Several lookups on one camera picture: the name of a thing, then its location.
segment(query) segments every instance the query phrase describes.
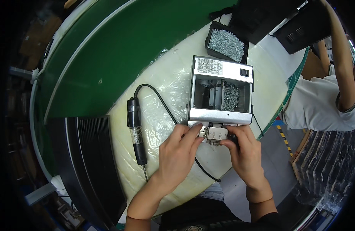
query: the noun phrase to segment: white cloth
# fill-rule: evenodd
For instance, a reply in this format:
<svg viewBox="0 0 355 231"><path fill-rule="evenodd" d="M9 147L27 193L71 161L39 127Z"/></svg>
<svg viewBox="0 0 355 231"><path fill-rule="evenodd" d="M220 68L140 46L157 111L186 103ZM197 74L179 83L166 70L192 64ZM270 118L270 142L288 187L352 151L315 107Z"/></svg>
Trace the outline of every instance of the white cloth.
<svg viewBox="0 0 355 231"><path fill-rule="evenodd" d="M60 175L56 175L55 177L53 177L50 182L52 183L52 185L56 188L57 192L60 195L65 195L68 196L67 190L64 187L64 184L62 182L62 178Z"/></svg>
<svg viewBox="0 0 355 231"><path fill-rule="evenodd" d="M332 37L329 36L328 38L324 39L325 46L327 47L327 50L332 48Z"/></svg>
<svg viewBox="0 0 355 231"><path fill-rule="evenodd" d="M312 78L300 76L280 117L291 129L308 128L314 131L351 131L355 129L355 107L347 112L337 108L339 94L334 65L329 76Z"/></svg>

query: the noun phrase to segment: qr code sticker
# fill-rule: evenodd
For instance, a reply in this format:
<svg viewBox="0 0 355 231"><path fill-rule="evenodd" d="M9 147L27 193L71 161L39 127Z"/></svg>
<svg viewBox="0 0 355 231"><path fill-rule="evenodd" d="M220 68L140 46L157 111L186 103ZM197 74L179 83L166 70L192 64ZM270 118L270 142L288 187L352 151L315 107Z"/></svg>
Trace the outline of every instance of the qr code sticker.
<svg viewBox="0 0 355 231"><path fill-rule="evenodd" d="M205 58L198 59L198 70L209 71L210 70L210 60Z"/></svg>

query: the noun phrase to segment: person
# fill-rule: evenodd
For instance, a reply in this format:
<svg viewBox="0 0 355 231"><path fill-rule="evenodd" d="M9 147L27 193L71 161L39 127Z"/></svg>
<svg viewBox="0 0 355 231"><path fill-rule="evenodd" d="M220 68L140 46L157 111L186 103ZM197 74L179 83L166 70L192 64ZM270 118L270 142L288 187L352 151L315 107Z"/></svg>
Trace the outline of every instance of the person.
<svg viewBox="0 0 355 231"><path fill-rule="evenodd" d="M330 64L324 41L320 41L320 59L308 54L304 76L300 76L280 118L291 129L351 131L355 129L355 68L337 14L325 0L320 1L330 16L334 65ZM318 68L307 68L318 62Z"/></svg>
<svg viewBox="0 0 355 231"><path fill-rule="evenodd" d="M173 192L192 168L197 148L203 141L202 137L197 137L201 128L202 124L192 128L176 125L160 145L159 169L130 202L126 231L150 230L151 218L161 199ZM282 230L272 191L261 167L261 143L248 125L227 129L238 137L239 149L230 140L222 140L220 144L229 148L233 168L247 185L252 222L242 222L221 200L196 197L164 213L160 231Z"/></svg>

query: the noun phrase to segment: right hand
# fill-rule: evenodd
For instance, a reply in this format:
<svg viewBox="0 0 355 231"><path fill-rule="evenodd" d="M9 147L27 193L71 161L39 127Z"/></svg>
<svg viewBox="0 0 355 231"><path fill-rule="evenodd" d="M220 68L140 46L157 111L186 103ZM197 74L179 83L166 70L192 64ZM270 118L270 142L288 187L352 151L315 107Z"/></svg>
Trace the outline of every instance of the right hand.
<svg viewBox="0 0 355 231"><path fill-rule="evenodd" d="M237 146L230 140L222 140L230 150L231 163L240 178L251 188L260 188L265 179L264 170L261 167L261 143L257 141L249 125L227 126L227 130L238 137Z"/></svg>

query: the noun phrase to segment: hand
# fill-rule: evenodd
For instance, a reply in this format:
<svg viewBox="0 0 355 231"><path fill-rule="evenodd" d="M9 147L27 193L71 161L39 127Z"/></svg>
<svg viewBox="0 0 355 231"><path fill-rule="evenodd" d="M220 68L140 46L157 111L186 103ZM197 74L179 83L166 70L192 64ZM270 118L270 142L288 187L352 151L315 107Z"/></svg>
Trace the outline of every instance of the hand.
<svg viewBox="0 0 355 231"><path fill-rule="evenodd" d="M159 169L153 174L165 195L173 192L190 172L198 146L204 140L197 137L202 124L192 128L178 124L159 147Z"/></svg>
<svg viewBox="0 0 355 231"><path fill-rule="evenodd" d="M231 163L240 178L251 188L260 188L264 182L264 170L261 167L261 143L256 140L251 128L248 125L227 126L229 132L238 137L237 146L230 140L222 140L230 150Z"/></svg>

